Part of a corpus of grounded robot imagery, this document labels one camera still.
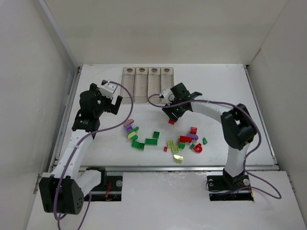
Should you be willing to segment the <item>purple flower lego piece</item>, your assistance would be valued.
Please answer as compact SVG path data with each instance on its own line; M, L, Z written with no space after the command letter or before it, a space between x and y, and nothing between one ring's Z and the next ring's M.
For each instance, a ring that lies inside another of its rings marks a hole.
M133 127L131 126L134 123L133 119L128 119L124 124L123 127L127 134L131 133L133 131Z

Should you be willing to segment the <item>red ring lego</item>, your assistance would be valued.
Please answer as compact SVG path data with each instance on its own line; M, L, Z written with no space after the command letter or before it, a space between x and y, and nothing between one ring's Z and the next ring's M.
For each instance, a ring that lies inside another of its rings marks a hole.
M199 143L199 144L197 144L197 145L195 145L195 146L193 147L193 151L194 151L195 153L197 153L197 154L201 153L202 150L203 150L203 148L202 148L202 144L201 144L201 143Z

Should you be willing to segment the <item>red large lego brick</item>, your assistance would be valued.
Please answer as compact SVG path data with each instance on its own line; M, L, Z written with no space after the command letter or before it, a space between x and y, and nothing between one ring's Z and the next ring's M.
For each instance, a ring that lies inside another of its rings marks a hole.
M188 136L180 136L179 137L179 142L182 142L182 143L191 143L192 142L192 138L191 137L188 137Z

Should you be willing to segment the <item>green square lego brick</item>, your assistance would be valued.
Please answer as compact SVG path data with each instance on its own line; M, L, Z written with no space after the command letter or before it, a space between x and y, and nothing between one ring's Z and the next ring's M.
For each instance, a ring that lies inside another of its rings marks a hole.
M138 145L139 145L139 142L138 141L133 141L132 142L132 144L131 144L131 146L133 147L133 148L138 148Z

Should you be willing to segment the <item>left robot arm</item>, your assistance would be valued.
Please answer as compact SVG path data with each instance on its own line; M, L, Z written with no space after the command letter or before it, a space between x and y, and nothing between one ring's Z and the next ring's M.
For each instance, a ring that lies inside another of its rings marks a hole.
M102 81L101 86L92 83L89 90L80 94L78 110L72 125L68 146L50 176L39 182L43 209L46 213L80 213L84 198L106 178L103 168L90 167L82 176L79 168L87 149L94 141L100 127L102 113L118 113L122 97L112 103L119 84Z

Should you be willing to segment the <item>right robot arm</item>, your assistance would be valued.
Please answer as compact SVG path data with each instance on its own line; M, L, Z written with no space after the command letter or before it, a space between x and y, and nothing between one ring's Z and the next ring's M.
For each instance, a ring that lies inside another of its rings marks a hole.
M227 161L223 175L211 176L208 179L208 187L214 192L238 189L239 184L246 178L244 166L247 150L257 134L245 105L240 103L228 109L227 103L207 101L200 92L190 93L183 83L163 89L160 98L166 102L163 112L173 122L186 111L191 111L221 124L224 139L228 144Z

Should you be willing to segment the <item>lime slope lego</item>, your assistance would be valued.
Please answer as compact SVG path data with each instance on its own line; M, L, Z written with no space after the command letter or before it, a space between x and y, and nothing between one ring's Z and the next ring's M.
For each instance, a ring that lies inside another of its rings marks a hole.
M182 163L184 157L183 157L183 156L180 156L180 155L174 154L174 155L173 155L173 159L174 159L174 162L176 162L176 163Z

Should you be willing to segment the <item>yellow-green slope lego on green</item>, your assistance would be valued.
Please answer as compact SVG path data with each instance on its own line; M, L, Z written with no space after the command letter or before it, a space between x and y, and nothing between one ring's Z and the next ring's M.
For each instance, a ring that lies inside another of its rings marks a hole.
M135 132L131 132L128 134L128 139L134 141L136 139L138 139L138 135Z

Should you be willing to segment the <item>green long lego brick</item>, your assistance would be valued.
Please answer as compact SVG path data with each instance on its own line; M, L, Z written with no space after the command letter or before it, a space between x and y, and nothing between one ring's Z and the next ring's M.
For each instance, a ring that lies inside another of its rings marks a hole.
M145 145L157 146L158 145L158 140L154 139L154 138L146 138L145 139Z

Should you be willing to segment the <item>lime square lego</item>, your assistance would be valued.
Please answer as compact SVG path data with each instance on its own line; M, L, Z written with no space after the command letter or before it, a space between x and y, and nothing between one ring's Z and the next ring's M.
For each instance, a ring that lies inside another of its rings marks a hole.
M173 154L178 154L179 153L179 147L178 146L172 146L171 151Z
M168 140L168 141L167 141L167 146L168 146L168 147L174 146L174 141L173 141L173 140Z

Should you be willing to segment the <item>red arch lego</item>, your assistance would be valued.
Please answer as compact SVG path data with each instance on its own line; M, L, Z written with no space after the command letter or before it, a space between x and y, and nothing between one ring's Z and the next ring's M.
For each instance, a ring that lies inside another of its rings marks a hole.
M197 128L194 126L190 127L190 134L196 135L197 134Z

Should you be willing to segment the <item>purple lego brick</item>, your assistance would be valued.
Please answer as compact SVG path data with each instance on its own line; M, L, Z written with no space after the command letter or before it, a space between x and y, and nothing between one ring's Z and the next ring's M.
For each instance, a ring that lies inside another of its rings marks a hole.
M198 135L191 134L191 133L187 134L187 137L192 138L193 140L198 140L199 139Z

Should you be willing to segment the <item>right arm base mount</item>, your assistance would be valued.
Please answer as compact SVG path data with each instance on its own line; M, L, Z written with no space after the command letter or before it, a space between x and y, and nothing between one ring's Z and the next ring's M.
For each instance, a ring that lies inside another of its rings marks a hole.
M254 201L247 175L233 184L223 175L208 175L206 189L210 201Z

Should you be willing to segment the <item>clear bin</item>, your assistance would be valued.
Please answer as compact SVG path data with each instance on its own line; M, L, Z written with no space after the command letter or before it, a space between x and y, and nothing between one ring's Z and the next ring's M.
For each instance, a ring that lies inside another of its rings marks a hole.
M129 91L132 97L134 94L134 84L135 84L135 68L123 68L121 85L124 86ZM120 96L123 97L122 103L124 104L131 103L129 94L123 88L120 89Z
M170 67L161 68L161 91L174 86L174 70Z
M161 92L161 69L156 67L148 68L147 97Z
M134 79L134 101L135 103L147 102L148 90L148 68L137 67Z

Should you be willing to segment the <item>green small square lego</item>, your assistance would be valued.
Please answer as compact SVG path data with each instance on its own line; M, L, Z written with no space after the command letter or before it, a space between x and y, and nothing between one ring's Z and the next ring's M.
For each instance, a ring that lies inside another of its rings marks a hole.
M157 131L154 131L154 132L153 132L153 138L159 139L159 135L160 135L159 132L157 132Z

